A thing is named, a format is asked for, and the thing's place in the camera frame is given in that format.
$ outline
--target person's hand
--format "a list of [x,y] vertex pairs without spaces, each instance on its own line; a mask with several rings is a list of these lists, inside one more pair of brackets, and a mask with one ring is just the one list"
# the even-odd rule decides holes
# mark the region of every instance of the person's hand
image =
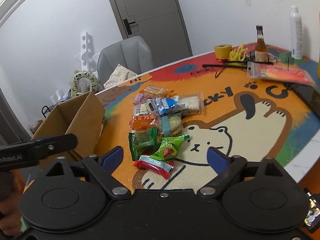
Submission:
[[8,236],[16,236],[21,231],[21,214],[19,200],[22,196],[17,177],[13,181],[13,191],[10,197],[0,201],[0,212],[5,215],[0,220],[0,229]]

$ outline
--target door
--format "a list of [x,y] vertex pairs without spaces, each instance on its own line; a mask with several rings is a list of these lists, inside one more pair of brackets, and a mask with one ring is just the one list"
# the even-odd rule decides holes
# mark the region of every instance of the door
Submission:
[[30,138],[0,89],[0,145],[29,141]]
[[144,39],[155,67],[192,56],[178,0],[114,1],[123,24],[119,27],[125,29],[129,38],[141,36]]

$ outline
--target chair backrest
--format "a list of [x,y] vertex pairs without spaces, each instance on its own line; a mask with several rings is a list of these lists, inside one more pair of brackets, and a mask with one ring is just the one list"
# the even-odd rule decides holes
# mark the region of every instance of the chair backrest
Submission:
[[140,36],[119,41],[104,48],[98,59],[98,74],[105,83],[118,64],[141,74],[154,69],[148,45]]

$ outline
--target table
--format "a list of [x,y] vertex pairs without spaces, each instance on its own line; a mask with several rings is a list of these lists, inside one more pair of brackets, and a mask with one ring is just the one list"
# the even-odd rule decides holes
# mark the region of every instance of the table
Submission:
[[[254,46],[254,43],[246,45],[249,52]],[[318,63],[306,57],[302,61],[293,60],[290,52],[274,46],[268,49],[280,60],[277,65],[287,66],[290,58],[291,67],[306,69],[320,85]],[[282,83],[250,79],[244,70],[227,68],[215,78],[220,68],[202,68],[202,64],[216,63],[214,52],[187,58],[97,94],[107,115],[97,154],[103,155],[117,145],[123,147],[124,156],[117,160],[121,164],[113,176],[130,190],[198,190],[217,175],[207,157],[210,146],[249,161],[274,157],[296,181],[317,161],[320,122],[294,92],[287,91]],[[183,162],[175,162],[168,181],[133,167],[129,151],[132,99],[151,84],[173,89],[177,95],[204,95],[204,114],[189,115],[182,120],[183,132],[191,138],[181,146],[178,158]]]

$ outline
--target yellow tape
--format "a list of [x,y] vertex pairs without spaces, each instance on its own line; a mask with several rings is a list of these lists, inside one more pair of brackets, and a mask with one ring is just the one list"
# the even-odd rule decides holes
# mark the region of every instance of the yellow tape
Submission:
[[232,51],[232,46],[227,45],[218,45],[214,47],[214,52],[216,53],[217,59],[229,58],[229,53]]

